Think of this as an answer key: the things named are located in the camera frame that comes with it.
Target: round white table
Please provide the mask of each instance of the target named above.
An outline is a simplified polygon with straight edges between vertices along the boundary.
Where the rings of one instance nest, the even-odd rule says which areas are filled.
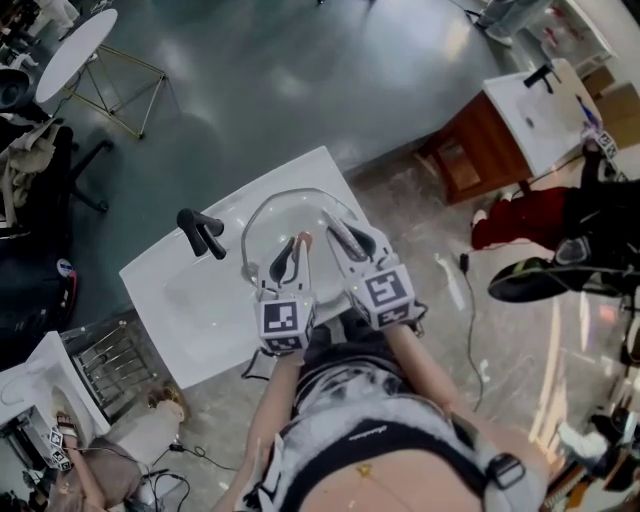
[[[102,11],[65,39],[42,73],[36,90],[38,103],[50,100],[73,78],[109,35],[117,19],[115,9]]]
[[[147,125],[149,114],[151,113],[151,108],[153,107],[158,91],[160,90],[160,87],[167,75],[164,71],[152,66],[151,64],[141,61],[140,59],[136,59],[135,57],[114,48],[109,48],[102,43],[109,35],[109,32],[111,32],[111,29],[115,25],[117,19],[117,11],[115,9],[108,9],[96,14],[71,34],[66,41],[62,43],[51,59],[51,62],[49,62],[45,68],[44,73],[42,73],[42,78],[40,78],[38,88],[36,89],[35,100],[38,103],[43,103],[50,100],[59,91],[64,90],[69,97],[76,98],[96,112],[100,112],[100,114],[113,123],[127,130],[134,137],[142,139],[144,137],[144,129]],[[97,58],[91,59],[91,56],[94,53]],[[147,86],[139,89],[125,101],[116,89],[114,81],[109,76],[107,65],[102,59],[102,53],[108,53],[111,55],[111,58],[122,59],[130,65],[141,66],[154,73],[156,78]],[[100,91],[101,87],[98,85],[93,73],[91,72],[91,63],[94,60],[97,60],[102,67],[107,82],[111,85],[111,89],[119,100],[116,105],[107,105],[105,98],[108,98],[109,96],[104,95]],[[77,90],[77,83],[84,76],[85,71],[93,83],[95,92],[98,95],[99,103],[96,99],[88,98]],[[76,76],[76,73],[80,73],[76,79],[76,83],[74,83],[72,87],[66,87],[66,84]],[[118,112],[123,109],[125,105],[133,102],[139,98],[141,94],[151,88],[153,88],[153,95],[151,96],[151,101],[149,102],[147,112],[140,128],[133,127],[118,117]]]

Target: cable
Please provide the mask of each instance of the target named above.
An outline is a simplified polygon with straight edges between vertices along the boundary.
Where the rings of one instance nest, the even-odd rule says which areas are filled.
[[[7,382],[5,382],[4,386],[2,386],[2,391],[0,391],[0,402],[2,402],[3,405],[6,405],[7,407],[9,407],[9,406],[16,405],[16,404],[24,402],[24,398],[20,398],[20,400],[14,400],[13,402],[7,402],[4,399],[4,392],[7,389],[7,387],[9,387],[10,384],[13,384],[20,377],[26,377],[26,376],[27,376],[27,373],[21,373],[19,375],[16,375],[15,377],[9,379]]]
[[[80,79],[82,78],[82,75],[84,75],[84,72],[86,71],[87,66],[85,65],[85,67],[82,68],[82,71],[80,71],[80,73],[78,73],[78,78],[76,78],[76,81],[73,82],[73,84],[68,87],[67,89],[69,89],[69,91],[75,93],[78,90],[78,86],[80,85]],[[60,103],[58,103],[58,106],[56,107],[55,111],[53,112],[53,114],[51,114],[51,117],[56,117],[56,115],[58,115],[58,112],[60,111],[60,109],[62,108],[62,105],[64,105],[67,101],[69,101],[71,99],[71,94],[69,94],[69,96],[67,96],[66,98],[62,98],[60,100]]]
[[[473,340],[473,324],[476,321],[476,296],[473,293],[473,288],[471,287],[471,283],[469,282],[469,277],[467,276],[467,272],[469,272],[469,255],[462,254],[460,256],[460,271],[462,272],[462,276],[464,277],[465,283],[467,283],[467,288],[469,288],[469,297],[471,300],[471,319],[469,320],[469,330],[467,332],[467,359],[469,360],[469,364],[476,376],[478,377],[478,383],[480,384],[478,390],[478,401],[473,408],[473,412],[477,412],[480,408],[480,404],[482,403],[482,399],[484,398],[484,380],[482,378],[482,374],[478,370],[476,363],[473,361],[473,356],[471,354],[471,343]]]
[[[167,448],[165,451],[163,451],[163,452],[162,452],[162,455],[160,455],[160,457],[158,457],[158,458],[155,460],[155,462],[154,462],[153,464],[151,464],[151,467],[155,466],[155,465],[160,461],[160,459],[161,459],[162,457],[164,457],[164,456],[167,454],[167,452],[168,452],[168,451],[169,451],[169,448]]]
[[[152,488],[154,496],[156,496],[156,486],[158,485],[158,480],[160,480],[164,476],[169,476],[169,477],[171,477],[171,478],[173,478],[175,480],[180,480],[181,482],[184,482],[185,484],[187,484],[187,492],[184,494],[184,496],[180,500],[180,503],[178,503],[178,508],[176,509],[176,512],[180,512],[180,510],[182,509],[182,504],[184,503],[184,500],[187,499],[187,496],[189,496],[189,493],[191,492],[191,484],[189,483],[189,480],[187,480],[183,476],[176,475],[175,473],[163,473],[160,476],[158,476],[158,478],[156,478],[156,481],[153,482],[153,484],[151,485],[151,488]],[[158,512],[158,500],[157,499],[156,499],[156,512]]]
[[[211,462],[211,464],[213,464],[214,466],[218,466],[220,469],[224,469],[226,471],[238,471],[237,469],[234,468],[230,468],[227,466],[223,466],[222,464],[217,463],[215,460],[210,459],[209,457],[207,457],[207,452],[204,451],[204,448],[202,448],[201,446],[194,446],[193,450],[189,450],[189,448],[178,444],[178,443],[173,443],[169,445],[169,450],[171,450],[172,452],[187,452],[190,453],[191,455],[195,455],[196,457],[200,458],[200,459],[205,459],[208,460],[209,462]]]
[[[247,366],[246,370],[243,371],[242,374],[240,375],[242,379],[245,379],[245,380],[257,379],[257,380],[265,380],[269,382],[269,377],[263,377],[262,375],[253,375],[249,373],[251,370],[253,370],[253,366],[256,364],[256,359],[258,359],[258,354],[260,353],[265,353],[262,347],[256,349],[256,351],[253,353],[253,356],[251,357],[251,361],[249,361],[249,365]]]

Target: gray floor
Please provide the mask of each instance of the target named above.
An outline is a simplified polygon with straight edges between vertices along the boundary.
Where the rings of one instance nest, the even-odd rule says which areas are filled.
[[[470,249],[469,219],[478,205],[445,206],[439,179],[412,157],[350,184],[368,219],[390,237],[417,294],[430,308],[424,320],[425,347],[475,404],[479,385],[466,356],[471,296],[454,258]],[[453,268],[464,297],[462,309],[452,299],[436,254]],[[556,425],[566,419],[583,427],[594,407],[607,403],[623,371],[614,361],[626,318],[620,316],[617,301],[578,294],[527,305],[491,299],[486,292],[491,276],[533,254],[544,253],[522,243],[471,254],[469,281],[477,307],[472,355],[476,364],[486,364],[489,379],[479,414],[527,432],[554,460],[554,455],[561,455]],[[181,429],[182,442],[201,446],[209,457],[231,467],[242,460],[247,430],[264,389],[261,381],[240,378],[245,366],[185,391],[190,419]],[[269,370],[270,361],[259,360],[255,373],[268,375]],[[233,478],[233,473],[185,454],[166,455],[162,466],[191,483],[185,511],[209,510]],[[174,510],[183,494],[184,488],[169,494],[164,500],[167,509]]]
[[[76,101],[60,110],[83,150],[105,134],[116,143],[80,180],[111,209],[74,208],[74,325],[129,303],[118,271],[175,227],[180,208],[203,209],[322,145],[342,170],[358,167],[439,129],[483,79],[529,63],[487,41],[447,0],[321,7],[315,0],[116,0],[113,7],[119,18],[106,42],[164,69],[170,87],[142,141]],[[112,58],[107,66],[125,96],[150,78]],[[98,101],[86,78],[79,91]],[[127,119],[144,114],[145,98],[125,109]]]

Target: metal rack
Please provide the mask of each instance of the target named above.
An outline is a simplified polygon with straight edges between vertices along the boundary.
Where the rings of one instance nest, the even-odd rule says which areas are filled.
[[[116,322],[82,327],[63,335],[78,375],[111,424],[157,378],[127,320]]]

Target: white ceramic sink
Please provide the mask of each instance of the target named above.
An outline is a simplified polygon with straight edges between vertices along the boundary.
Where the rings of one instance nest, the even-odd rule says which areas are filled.
[[[245,360],[259,346],[253,305],[255,288],[242,273],[240,238],[255,210],[271,195],[290,189],[316,188],[344,203],[364,219],[355,197],[326,148],[319,148],[249,183],[203,213],[225,224],[218,237],[227,250],[223,260],[211,253],[194,256],[179,229],[164,237],[127,265],[120,275],[151,340],[174,379],[185,388],[221,373]],[[316,220],[303,202],[279,203],[272,214],[259,217],[248,242],[248,256],[256,261],[260,245],[265,252],[278,240],[296,235],[301,225]],[[332,258],[322,245],[310,252],[312,283],[319,295],[331,296],[339,280]],[[322,305],[318,323],[348,307],[344,297]]]
[[[576,96],[596,116],[600,113],[584,84],[565,59],[553,61],[556,75],[530,89],[523,81],[531,71],[485,80],[483,90],[511,131],[531,174],[541,176],[580,146],[580,133],[587,120]]]

